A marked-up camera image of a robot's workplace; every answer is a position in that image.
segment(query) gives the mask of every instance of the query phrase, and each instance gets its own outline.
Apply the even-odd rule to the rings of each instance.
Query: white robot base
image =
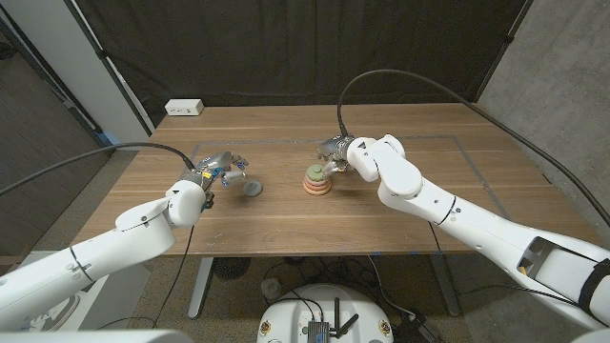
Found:
[[[323,313],[313,302],[307,304],[314,311],[316,335],[311,334],[312,313],[305,301],[292,293],[286,293],[275,302],[260,320],[257,343],[279,342],[394,342],[390,322],[385,312],[371,299],[350,288],[332,284],[306,285],[295,290],[303,299],[311,299],[319,304]],[[331,328],[336,332],[336,298],[339,299],[339,328],[351,325],[339,338],[333,333],[319,334],[319,329]]]

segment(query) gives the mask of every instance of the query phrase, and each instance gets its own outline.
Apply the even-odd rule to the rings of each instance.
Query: concrete wall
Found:
[[[610,5],[535,0],[479,99],[572,171],[610,210]],[[610,248],[610,229],[548,162],[544,174]]]
[[[148,141],[63,1],[0,2],[113,143]]]

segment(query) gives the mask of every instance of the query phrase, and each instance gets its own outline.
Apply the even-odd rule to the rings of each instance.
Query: green ring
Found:
[[[325,177],[322,175],[322,165],[311,165],[307,169],[307,177],[312,181],[323,181]]]

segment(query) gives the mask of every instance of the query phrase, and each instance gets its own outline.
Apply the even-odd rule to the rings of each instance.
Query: gray puck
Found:
[[[263,192],[263,185],[258,181],[250,181],[244,185],[243,191],[248,196],[257,196]]]

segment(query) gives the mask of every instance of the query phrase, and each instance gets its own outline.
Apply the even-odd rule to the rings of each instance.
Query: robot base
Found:
[[[354,314],[358,319],[340,338],[330,337],[323,342],[394,342],[390,322],[385,312],[364,294],[350,288],[331,284],[306,285],[295,290],[302,298],[317,302],[324,311],[324,322],[335,326],[335,298],[339,298],[339,323],[344,325]],[[280,299],[296,298],[290,292]],[[321,313],[316,304],[308,302],[315,315],[315,321],[321,320]],[[307,326],[312,314],[301,300],[279,301],[274,303],[260,320],[257,343],[269,342],[316,342],[308,337]]]

